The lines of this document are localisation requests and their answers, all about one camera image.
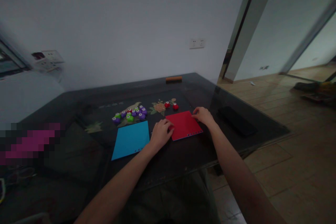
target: wall outlet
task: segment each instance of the wall outlet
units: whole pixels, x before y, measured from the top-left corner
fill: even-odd
[[[270,66],[262,66],[262,67],[260,67],[259,68],[259,70],[266,70],[266,69],[268,69]]]
[[[196,49],[196,48],[204,48],[205,47],[205,39],[199,38],[199,39],[190,39],[189,43],[189,49]]]
[[[47,58],[43,58],[40,59],[39,61],[36,61],[35,66],[46,72],[50,72],[58,67],[54,62],[50,61]]]
[[[196,48],[196,39],[192,38],[190,39],[190,43],[189,43],[189,49],[193,49]]]
[[[64,59],[56,50],[42,51],[43,55],[47,57],[51,62],[62,63]]]

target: dark table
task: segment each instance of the dark table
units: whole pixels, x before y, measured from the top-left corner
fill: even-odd
[[[158,78],[63,93],[22,121],[23,125],[59,122],[64,131],[61,131],[60,138],[55,138],[54,145],[48,146],[38,158],[33,159],[30,166],[35,169],[36,175],[8,187],[6,200],[0,208],[0,219],[4,220],[3,223],[14,222],[43,211],[50,213],[53,223],[74,219],[135,155],[111,161],[118,129],[111,124],[112,114],[131,103],[141,102],[149,109],[148,106],[158,99],[166,101],[172,98],[179,104],[179,112],[193,111],[197,106],[208,108],[242,156],[289,133],[285,126],[196,73],[185,74],[182,82],[174,84],[166,84],[165,78]],[[238,135],[217,115],[217,110],[224,106],[236,110],[258,132],[247,138]],[[174,113],[172,109],[165,111],[165,115],[171,113]],[[149,131],[156,121],[163,118],[162,113],[149,115]],[[96,119],[109,123],[103,124],[101,132],[86,133],[86,126]],[[210,133],[203,124],[200,125],[204,133],[169,141],[159,151],[148,164],[136,190],[145,190],[217,164]],[[0,172],[6,177],[13,170],[2,167]]]

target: forearm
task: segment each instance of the forearm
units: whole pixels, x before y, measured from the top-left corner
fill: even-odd
[[[248,224],[285,223],[216,123],[208,126],[218,162]]]
[[[111,223],[126,204],[144,169],[157,153],[147,144],[94,197],[75,224]]]

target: doorway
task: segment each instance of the doorway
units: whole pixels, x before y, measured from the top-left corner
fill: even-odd
[[[235,49],[235,46],[236,46],[240,31],[242,29],[242,26],[243,26],[243,23],[244,23],[244,20],[245,20],[245,17],[246,17],[246,14],[247,14],[247,11],[249,9],[251,1],[252,0],[243,0],[242,3],[241,3],[241,6],[240,6],[240,9],[239,9],[239,12],[238,12],[238,16],[237,16],[237,19],[236,19],[236,23],[234,25],[233,32],[232,32],[232,35],[231,35],[231,39],[230,39],[230,42],[229,42],[229,46],[227,48],[227,51],[226,51],[226,54],[225,54],[225,57],[224,57],[222,69],[220,70],[220,73],[219,73],[219,79],[220,78],[224,79],[226,70],[229,66],[229,63],[230,63],[230,60],[231,60],[231,57],[232,57],[232,53]]]
[[[315,82],[330,81],[336,74],[336,12],[310,41],[287,75]]]

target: blue paper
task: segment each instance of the blue paper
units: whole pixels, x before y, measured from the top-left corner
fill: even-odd
[[[139,122],[118,129],[112,160],[141,151],[149,143],[148,122]]]

